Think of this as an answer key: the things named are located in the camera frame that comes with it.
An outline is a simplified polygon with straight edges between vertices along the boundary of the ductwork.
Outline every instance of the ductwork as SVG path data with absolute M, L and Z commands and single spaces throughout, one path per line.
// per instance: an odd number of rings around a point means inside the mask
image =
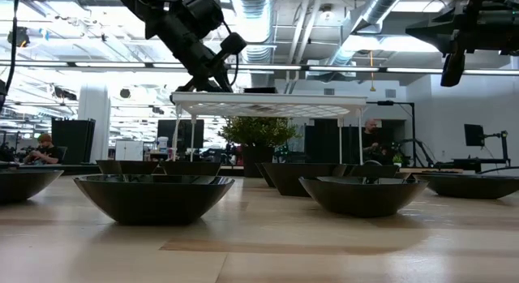
M 272 63 L 271 47 L 260 46 L 272 41 L 274 19 L 274 0 L 231 0 L 238 22 L 237 32 L 249 44 L 242 52 L 242 60 L 246 63 Z M 271 75 L 252 74 L 252 86 L 265 87 L 273 85 Z
M 362 32 L 362 30 L 369 33 L 380 32 L 382 22 L 399 1 L 400 0 L 366 0 L 361 7 L 349 11 L 342 24 L 342 45 L 333 53 L 333 56 L 323 64 L 334 66 L 345 66 L 348 64 L 355 53 L 357 53 L 357 51 L 348 49 L 348 38 L 351 32 Z M 337 73 L 325 73 L 312 77 L 312 79 L 318 79 L 324 82 L 343 78 L 343 76 Z

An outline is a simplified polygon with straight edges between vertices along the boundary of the pillar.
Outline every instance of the pillar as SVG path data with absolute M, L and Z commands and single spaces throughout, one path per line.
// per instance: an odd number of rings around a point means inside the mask
M 90 162 L 108 158 L 110 133 L 110 98 L 106 83 L 92 82 L 83 84 L 79 94 L 79 120 L 96 120 Z

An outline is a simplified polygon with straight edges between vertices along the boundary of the shelf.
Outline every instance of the shelf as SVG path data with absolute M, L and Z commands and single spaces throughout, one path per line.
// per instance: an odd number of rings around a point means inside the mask
M 364 96 L 312 96 L 260 93 L 173 92 L 171 99 L 191 115 L 280 118 L 358 116 Z

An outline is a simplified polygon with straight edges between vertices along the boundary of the workstation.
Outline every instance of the workstation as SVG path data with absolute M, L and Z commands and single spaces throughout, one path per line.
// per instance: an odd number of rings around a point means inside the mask
M 516 2 L 0 0 L 2 278 L 518 282 Z

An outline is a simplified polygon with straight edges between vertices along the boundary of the computer monitor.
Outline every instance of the computer monitor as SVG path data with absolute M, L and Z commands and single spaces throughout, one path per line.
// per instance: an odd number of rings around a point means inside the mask
M 465 145 L 478 147 L 485 146 L 483 126 L 465 124 Z

